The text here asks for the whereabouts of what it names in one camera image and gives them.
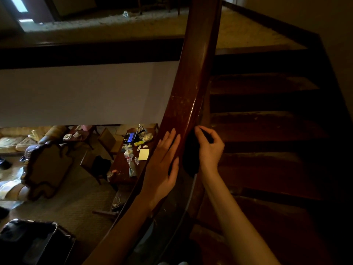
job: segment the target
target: person's right hand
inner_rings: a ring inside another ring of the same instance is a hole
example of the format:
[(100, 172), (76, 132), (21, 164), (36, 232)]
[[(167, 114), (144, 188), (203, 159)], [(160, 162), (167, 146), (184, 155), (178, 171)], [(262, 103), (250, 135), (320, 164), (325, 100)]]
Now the person's right hand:
[[(213, 143), (209, 143), (201, 129), (209, 133), (214, 139)], [(213, 129), (206, 128), (204, 126), (195, 127), (195, 135), (198, 142), (200, 143), (200, 168), (203, 174), (214, 174), (218, 173), (217, 166), (222, 156), (224, 143), (219, 135)]]

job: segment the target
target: staircase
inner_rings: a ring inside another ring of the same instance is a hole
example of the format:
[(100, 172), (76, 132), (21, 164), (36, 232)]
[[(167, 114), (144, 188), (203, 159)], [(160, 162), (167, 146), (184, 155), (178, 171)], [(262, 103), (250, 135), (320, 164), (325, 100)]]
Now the staircase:
[[(271, 72), (214, 75), (204, 100), (202, 123), (225, 143), (219, 174), (281, 264), (335, 263), (316, 221), (340, 196), (326, 165), (330, 136), (315, 120), (321, 98), (307, 78)], [(196, 184), (200, 206), (189, 238), (205, 265), (234, 264), (201, 189)]]

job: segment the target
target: handrail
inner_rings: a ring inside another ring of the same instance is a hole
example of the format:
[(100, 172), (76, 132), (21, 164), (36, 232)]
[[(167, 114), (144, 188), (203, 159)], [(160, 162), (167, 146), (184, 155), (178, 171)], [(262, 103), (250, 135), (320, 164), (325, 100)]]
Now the handrail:
[[(182, 153), (187, 135), (197, 123), (206, 94), (218, 39), (220, 17), (221, 0), (192, 0), (178, 71), (156, 137), (156, 141), (162, 139), (165, 132), (172, 128), (181, 134), (180, 145), (175, 154), (181, 159), (179, 174), (183, 171)], [(115, 223), (121, 219), (141, 191), (144, 173), (145, 170), (139, 177)], [(144, 225), (142, 229), (148, 228), (149, 224)]]

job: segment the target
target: wooden table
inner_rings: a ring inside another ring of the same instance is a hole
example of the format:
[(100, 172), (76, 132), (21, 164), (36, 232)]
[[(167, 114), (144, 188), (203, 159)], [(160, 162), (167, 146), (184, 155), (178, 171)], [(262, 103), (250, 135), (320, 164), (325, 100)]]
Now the wooden table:
[[(136, 132), (137, 128), (131, 128), (129, 130), (127, 130), (127, 132)], [(144, 149), (143, 146), (147, 145), (148, 149), (152, 149), (152, 147), (154, 146), (155, 142), (156, 142), (156, 136), (157, 136), (157, 132), (154, 128), (147, 128), (147, 132), (148, 133), (152, 133), (153, 135), (153, 139), (143, 145), (141, 145), (141, 149)], [(123, 142), (121, 142), (120, 148), (119, 148), (119, 152), (116, 155), (114, 162), (112, 163), (111, 167), (110, 167), (110, 171), (112, 170), (117, 170), (117, 173), (115, 175), (113, 175), (110, 179), (109, 179), (109, 183), (110, 184), (126, 184), (126, 185), (135, 185), (137, 179), (139, 178), (139, 176), (141, 175), (141, 172), (143, 170), (143, 168), (146, 165), (147, 161), (139, 161), (139, 165), (135, 164), (135, 168), (136, 168), (136, 177), (131, 177), (129, 176), (129, 164), (127, 163), (125, 156), (124, 156), (124, 152), (121, 152), (121, 148), (123, 146)], [(132, 147), (133, 150), (133, 159), (135, 157), (138, 158), (139, 156), (139, 152), (137, 151), (138, 147)]]
[(77, 142), (84, 142), (86, 144), (88, 144), (88, 146), (90, 146), (90, 148), (93, 150), (93, 147), (92, 145), (89, 143), (89, 139), (93, 133), (93, 131), (96, 131), (96, 133), (99, 135), (98, 131), (97, 131), (97, 127), (95, 125), (92, 125), (92, 127), (87, 130), (87, 131), (84, 131), (84, 130), (76, 130), (77, 128), (77, 125), (74, 125), (73, 128), (70, 129), (70, 131), (68, 132), (68, 134), (75, 134), (76, 132), (78, 132), (81, 137), (78, 137), (78, 138), (75, 138), (74, 136), (71, 136), (70, 139), (66, 139), (66, 140), (63, 140), (64, 143), (77, 143)]

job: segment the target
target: chair backrest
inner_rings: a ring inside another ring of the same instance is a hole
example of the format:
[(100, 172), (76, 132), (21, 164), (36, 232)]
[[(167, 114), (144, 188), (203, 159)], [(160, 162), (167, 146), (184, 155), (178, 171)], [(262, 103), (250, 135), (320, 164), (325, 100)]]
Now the chair backrest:
[(95, 155), (92, 153), (92, 151), (86, 150), (85, 155), (82, 158), (82, 161), (80, 163), (80, 166), (85, 169), (88, 173), (92, 174), (92, 165), (95, 159)]
[(117, 142), (112, 133), (110, 133), (107, 128), (105, 128), (100, 134), (98, 141), (108, 153), (110, 153), (115, 143)]

